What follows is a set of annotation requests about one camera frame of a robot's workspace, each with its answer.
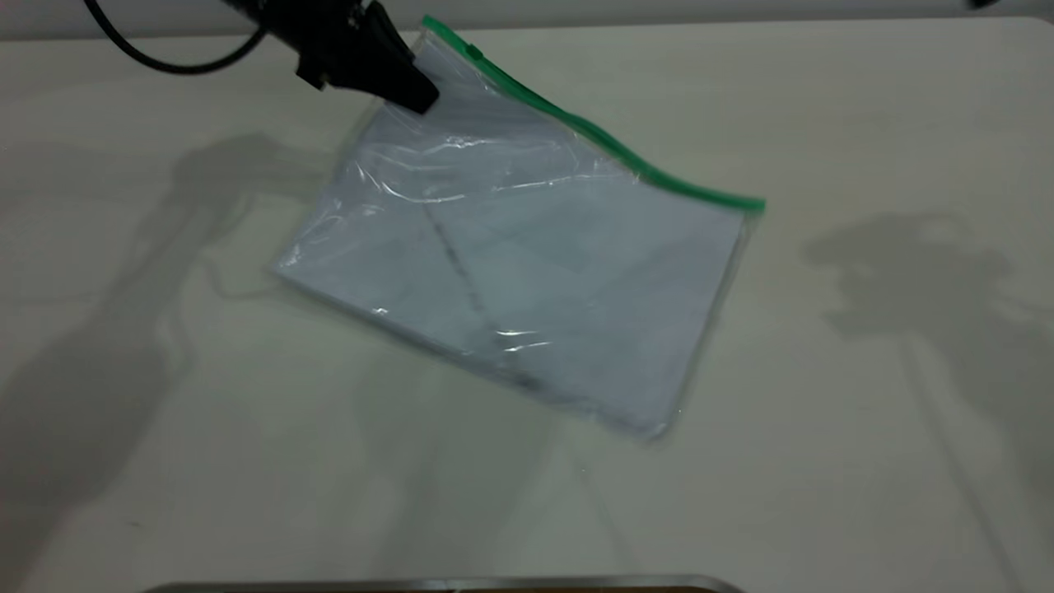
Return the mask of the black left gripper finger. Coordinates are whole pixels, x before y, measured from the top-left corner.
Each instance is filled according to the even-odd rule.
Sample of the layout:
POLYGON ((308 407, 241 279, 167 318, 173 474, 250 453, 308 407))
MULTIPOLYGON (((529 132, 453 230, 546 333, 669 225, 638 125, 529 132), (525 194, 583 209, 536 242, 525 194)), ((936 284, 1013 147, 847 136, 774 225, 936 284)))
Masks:
POLYGON ((411 59, 386 52, 340 58, 329 68, 329 84, 362 91, 417 114, 432 108, 441 96, 436 84, 411 59))
POLYGON ((399 31, 396 29, 387 9, 384 8, 380 2, 370 2, 369 7, 366 8, 366 29, 369 31, 369 35, 374 40, 379 42, 384 50, 398 56, 403 63, 413 65, 414 53, 412 53, 412 50, 403 40, 399 31))

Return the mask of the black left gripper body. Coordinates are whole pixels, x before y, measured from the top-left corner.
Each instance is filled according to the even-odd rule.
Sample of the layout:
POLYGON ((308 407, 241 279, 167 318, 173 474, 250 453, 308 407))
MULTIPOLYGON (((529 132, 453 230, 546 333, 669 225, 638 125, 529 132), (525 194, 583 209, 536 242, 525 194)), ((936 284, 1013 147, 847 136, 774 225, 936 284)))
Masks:
POLYGON ((226 1, 298 56, 296 75, 315 88, 376 91, 390 16, 374 1, 226 1))

